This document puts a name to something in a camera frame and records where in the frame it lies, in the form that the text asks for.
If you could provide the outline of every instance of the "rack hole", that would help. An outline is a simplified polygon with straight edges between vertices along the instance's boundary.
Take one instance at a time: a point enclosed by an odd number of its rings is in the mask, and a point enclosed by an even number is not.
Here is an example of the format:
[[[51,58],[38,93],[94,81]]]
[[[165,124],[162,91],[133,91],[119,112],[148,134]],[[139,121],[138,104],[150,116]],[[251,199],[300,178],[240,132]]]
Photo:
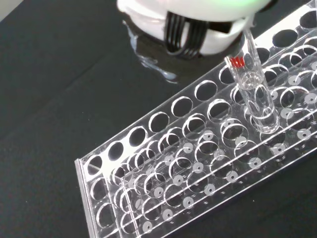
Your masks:
[[[107,195],[105,179],[100,179],[92,186],[91,196],[95,200],[101,200]]]
[[[302,58],[300,58],[299,56],[292,56],[291,57],[291,64],[292,65],[297,65],[300,62],[302,62]]]
[[[231,107],[227,102],[220,101],[210,105],[208,115],[212,119],[221,120],[230,114],[230,109]]]
[[[269,51],[266,48],[257,48],[261,64],[264,64],[269,58]]]
[[[149,128],[152,132],[160,132],[164,130],[169,123],[169,117],[166,113],[157,113],[151,116]]]
[[[144,216],[150,220],[157,220],[161,214],[162,208],[157,199],[150,198],[143,205]]]
[[[224,84],[231,84],[234,83],[234,79],[230,70],[226,67],[220,72],[220,81]]]
[[[100,156],[95,156],[88,164],[87,170],[88,174],[90,175],[95,175],[96,173],[99,172],[100,168],[103,165],[103,160],[101,159]]]
[[[296,42],[298,34],[294,30],[283,30],[273,37],[273,44],[279,48],[285,48]]]
[[[196,88],[196,98],[200,101],[206,101],[213,97],[217,92],[217,86],[212,81],[204,81]]]
[[[317,16],[316,11],[309,11],[301,17],[299,23],[302,27],[311,29],[317,27]]]
[[[312,47],[315,47],[315,48],[317,48],[317,38],[312,38],[312,39],[310,39],[310,40],[307,40],[306,42],[305,42],[305,45],[308,45],[308,46],[312,46]],[[314,49],[311,49],[311,48],[304,48],[304,52],[305,52],[305,54],[307,54],[307,55],[312,55],[313,53],[315,53],[316,51],[314,50]]]
[[[192,109],[193,102],[190,98],[180,97],[172,104],[172,113],[174,116],[181,118],[188,114]]]
[[[132,147],[139,146],[143,143],[147,136],[143,127],[136,128],[130,135],[129,142]]]
[[[114,143],[108,152],[108,157],[110,161],[116,161],[121,157],[123,153],[123,145],[121,142]]]
[[[97,213],[97,223],[101,228],[111,226],[114,222],[111,215],[111,205],[106,204]]]
[[[188,122],[188,129],[190,132],[199,133],[202,128],[205,128],[205,123],[201,119],[192,119]]]
[[[295,95],[292,91],[287,91],[281,98],[281,105],[284,108],[290,107],[293,105],[295,100]]]

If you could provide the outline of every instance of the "circular hole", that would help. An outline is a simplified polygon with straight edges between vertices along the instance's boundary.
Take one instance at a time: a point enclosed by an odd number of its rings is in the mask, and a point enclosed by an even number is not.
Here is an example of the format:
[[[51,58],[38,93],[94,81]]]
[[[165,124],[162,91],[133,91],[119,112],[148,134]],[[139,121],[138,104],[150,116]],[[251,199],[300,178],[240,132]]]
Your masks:
[[[307,39],[305,42],[304,42],[304,45],[307,45],[307,46],[310,46],[311,48],[309,47],[305,47],[304,48],[304,53],[307,54],[307,55],[312,55],[316,52],[315,48],[317,49],[317,37],[312,37],[312,38],[309,38]]]
[[[169,123],[169,117],[166,113],[156,113],[151,116],[149,121],[149,129],[152,132],[160,132],[164,130]]]
[[[299,56],[291,56],[291,64],[292,65],[297,65],[301,61],[302,61],[302,58],[300,58]]]
[[[243,127],[241,126],[233,126],[230,127],[226,132],[223,134],[223,137],[228,140],[234,140],[242,135]]]
[[[218,149],[218,146],[212,141],[205,141],[201,143],[197,147],[197,149],[205,155],[213,155],[214,152]]]
[[[130,214],[124,214],[121,219],[121,227],[127,234],[133,234],[140,227],[140,219],[132,220],[133,217]]]
[[[211,121],[220,121],[231,113],[231,106],[225,100],[215,100],[210,103],[208,117]]]
[[[140,209],[141,200],[135,189],[124,190],[120,196],[119,206],[124,213],[133,213]]]
[[[237,145],[244,146],[248,141],[249,132],[241,124],[232,124],[222,131],[222,142],[229,148],[236,148]]]
[[[149,198],[146,200],[142,207],[142,213],[145,218],[150,221],[155,221],[159,218],[162,208],[159,205],[159,201],[155,198]]]
[[[106,181],[104,178],[95,181],[91,188],[91,197],[95,200],[104,199],[107,195]]]
[[[139,195],[145,194],[144,184],[145,184],[145,181],[146,181],[147,177],[148,177],[147,175],[142,174],[142,175],[139,175],[134,180],[134,189],[136,190],[137,194],[139,194]]]
[[[132,168],[129,164],[121,164],[120,167],[115,168],[111,173],[112,184],[122,185],[127,184],[132,178]]]
[[[206,174],[204,172],[201,172],[199,174],[192,172],[187,180],[187,186],[190,186],[189,190],[191,190],[192,192],[196,192],[196,193],[204,192],[205,188],[207,187],[207,185],[209,183],[208,177],[202,179],[205,176],[206,176]]]
[[[108,152],[108,157],[110,161],[116,161],[121,157],[123,153],[123,145],[121,142],[115,142],[113,145],[110,147],[109,152]]]
[[[166,137],[166,140],[167,140],[168,145],[170,145],[170,146],[175,146],[175,145],[179,144],[179,137],[175,134],[169,134]]]
[[[143,143],[147,136],[146,131],[143,127],[138,127],[134,129],[130,135],[129,143],[132,147],[139,146]]]
[[[256,143],[250,140],[243,147],[241,147],[240,145],[237,145],[237,147],[234,150],[234,155],[235,157],[242,155],[238,160],[242,163],[249,163],[252,158],[257,157],[260,154],[259,148],[255,148],[249,151],[255,146],[256,146]]]
[[[168,206],[171,207],[178,207],[182,204],[184,197],[184,192],[182,190],[182,187],[177,185],[170,185],[166,188],[164,193],[164,199]]]
[[[292,116],[287,118],[287,125],[292,125],[295,123],[292,128],[297,131],[303,129],[311,129],[312,125],[314,124],[314,116],[309,114],[311,114],[311,111],[309,111],[308,109],[295,109],[293,110]]]
[[[232,74],[231,74],[230,70],[227,67],[223,68],[220,71],[219,79],[224,84],[234,83],[234,79],[232,77]]]
[[[230,162],[230,159],[228,157],[219,156],[212,160],[210,170],[215,177],[224,179],[233,170],[233,166],[229,162]]]
[[[208,165],[210,161],[210,155],[215,155],[219,147],[213,141],[204,141],[199,144],[195,150],[195,159],[204,165]]]
[[[293,105],[295,100],[295,95],[292,91],[286,91],[281,97],[281,105],[284,108],[288,108]]]
[[[278,32],[273,37],[273,44],[279,48],[285,48],[296,42],[298,37],[297,32],[294,30],[283,30]]]
[[[150,197],[159,197],[161,186],[165,183],[166,178],[162,174],[150,174],[144,183],[144,191]]]
[[[287,53],[282,55],[282,57],[278,60],[280,65],[283,65],[285,68],[291,68],[299,64],[302,61],[302,57],[297,53]]]
[[[275,134],[279,133],[280,131],[282,131],[283,128],[282,127],[279,127],[279,129],[275,132]],[[272,136],[272,134],[264,134],[264,133],[261,133],[260,134],[260,140],[261,142],[269,139],[270,137]],[[284,141],[285,141],[285,138],[286,138],[286,132],[282,132],[278,135],[276,135],[274,138],[272,138],[271,140],[267,141],[266,143],[264,143],[265,146],[267,147],[270,147],[270,148],[273,148],[275,145],[279,144],[283,144]]]
[[[188,129],[193,133],[200,133],[205,128],[205,122],[200,118],[192,118],[188,122]]]
[[[217,92],[217,85],[212,81],[203,81],[195,90],[195,96],[200,101],[206,101],[213,97]]]
[[[312,75],[311,83],[314,88],[317,88],[317,74],[316,73]]]
[[[193,102],[190,98],[180,97],[173,102],[171,110],[174,116],[181,118],[191,111],[192,106]]]
[[[88,174],[95,175],[99,172],[100,168],[103,165],[103,160],[100,156],[94,156],[87,166]]]
[[[237,104],[240,104],[240,105],[245,104],[243,101],[242,95],[239,91],[239,88],[237,86],[231,90],[230,98],[233,102],[235,102]]]
[[[150,149],[143,149],[135,157],[135,167],[139,170],[146,171],[151,166],[151,163],[148,163],[148,161],[153,159],[155,159],[154,151]]]
[[[180,175],[186,180],[191,173],[192,163],[185,157],[176,158],[171,162],[168,168],[169,176],[174,179]]]
[[[97,223],[101,228],[111,226],[114,221],[112,218],[112,206],[110,204],[104,204],[97,212]]]
[[[316,11],[309,11],[301,17],[299,23],[302,27],[311,29],[317,27],[317,16]]]
[[[306,96],[309,91],[304,87],[293,86],[288,87],[280,97],[281,106],[284,108],[290,108],[292,110],[298,108],[306,108],[307,100]]]
[[[264,64],[269,58],[269,51],[266,48],[257,48],[261,64]]]

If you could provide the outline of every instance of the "white circular dot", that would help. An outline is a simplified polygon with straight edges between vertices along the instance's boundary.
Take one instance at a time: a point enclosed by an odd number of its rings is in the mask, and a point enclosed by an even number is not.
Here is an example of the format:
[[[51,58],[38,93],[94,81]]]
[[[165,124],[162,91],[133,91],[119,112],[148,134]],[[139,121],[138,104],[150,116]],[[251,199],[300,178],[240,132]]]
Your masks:
[[[294,115],[293,111],[289,108],[284,108],[281,113],[280,113],[281,117],[283,117],[284,119],[291,119]]]
[[[296,85],[299,85],[301,83],[301,79],[297,76],[291,76],[288,78],[288,83],[292,86],[296,86]]]
[[[301,129],[300,131],[297,132],[297,137],[303,141],[309,140],[311,136],[312,136],[311,131],[307,129]]]
[[[240,136],[235,140],[236,146],[243,147],[248,140],[244,136]]]
[[[272,99],[273,99],[273,100],[277,99],[277,97],[278,97],[278,92],[272,91],[272,92],[271,92],[271,96],[272,96]]]
[[[218,158],[220,156],[224,156],[224,154],[225,154],[224,151],[219,149],[213,155],[215,158]]]
[[[286,146],[284,144],[275,144],[274,148],[272,149],[272,152],[274,153],[274,155],[278,155],[279,153],[283,152],[284,150],[286,150]]]
[[[146,174],[147,176],[149,176],[150,174],[154,173],[154,168],[150,168],[149,170],[147,170]]]
[[[134,188],[134,181],[135,181],[135,178],[132,178],[129,183],[128,183],[128,186],[129,188]]]
[[[194,205],[194,199],[191,197],[185,197],[183,200],[183,206],[185,208],[191,208]]]
[[[136,207],[136,209],[141,210],[143,203],[144,203],[144,201],[143,201],[142,199],[138,199],[138,200],[135,202],[135,207]]]
[[[204,193],[207,196],[211,196],[214,194],[215,191],[216,191],[216,187],[213,184],[208,184],[204,190]]]
[[[206,140],[206,141],[210,141],[210,140],[212,140],[213,136],[214,136],[214,134],[213,134],[213,132],[211,130],[206,130],[204,132],[203,139]]]
[[[307,104],[314,104],[317,102],[317,95],[315,93],[309,93],[305,97],[305,103]]]
[[[226,177],[228,182],[236,182],[237,178],[238,178],[238,173],[235,171],[228,172]]]
[[[193,171],[197,174],[200,174],[204,169],[204,165],[202,163],[195,163],[193,165]]]
[[[170,221],[173,218],[173,212],[170,209],[166,209],[165,211],[163,211],[162,216],[165,221]]]
[[[157,187],[154,189],[154,196],[155,197],[161,197],[163,195],[164,189],[161,187]]]
[[[259,169],[261,167],[262,161],[260,158],[252,158],[249,161],[249,166],[251,169]]]
[[[147,221],[147,222],[144,222],[143,226],[142,226],[142,229],[145,233],[149,233],[153,228],[153,225],[151,222]]]
[[[189,154],[193,151],[194,146],[192,143],[186,143],[186,144],[184,144],[183,148],[184,148],[184,152],[186,154]]]
[[[169,156],[166,156],[164,161],[165,161],[165,164],[166,165],[170,165],[170,163],[174,160],[174,157],[169,155]]]
[[[173,183],[174,183],[175,185],[181,185],[183,181],[184,181],[184,178],[183,178],[182,175],[177,175],[177,176],[175,176],[174,179],[173,179]]]
[[[313,70],[317,70],[317,62],[312,63],[311,66]]]

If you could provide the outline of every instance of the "white plastic housing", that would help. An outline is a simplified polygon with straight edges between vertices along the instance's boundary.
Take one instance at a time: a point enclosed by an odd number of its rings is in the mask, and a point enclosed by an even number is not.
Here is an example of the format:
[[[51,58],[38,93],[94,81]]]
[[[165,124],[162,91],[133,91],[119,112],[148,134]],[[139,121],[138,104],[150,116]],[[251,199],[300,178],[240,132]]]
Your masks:
[[[118,0],[120,11],[127,13],[131,20],[147,34],[163,41],[167,10],[163,8],[162,0]],[[200,50],[203,55],[214,55],[223,52],[238,35],[253,23],[254,15],[251,13],[245,18],[233,22],[229,33],[208,30],[205,42]],[[185,44],[189,25],[185,25],[182,46]]]

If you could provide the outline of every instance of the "clear test tube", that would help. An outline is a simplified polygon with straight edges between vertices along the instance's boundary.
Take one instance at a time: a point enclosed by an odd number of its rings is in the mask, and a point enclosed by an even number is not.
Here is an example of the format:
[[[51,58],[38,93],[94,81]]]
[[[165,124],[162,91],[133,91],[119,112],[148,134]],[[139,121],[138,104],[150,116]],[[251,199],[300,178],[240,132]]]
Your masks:
[[[243,32],[240,42],[225,61],[257,129],[266,134],[275,132],[279,127],[279,116],[250,30]]]

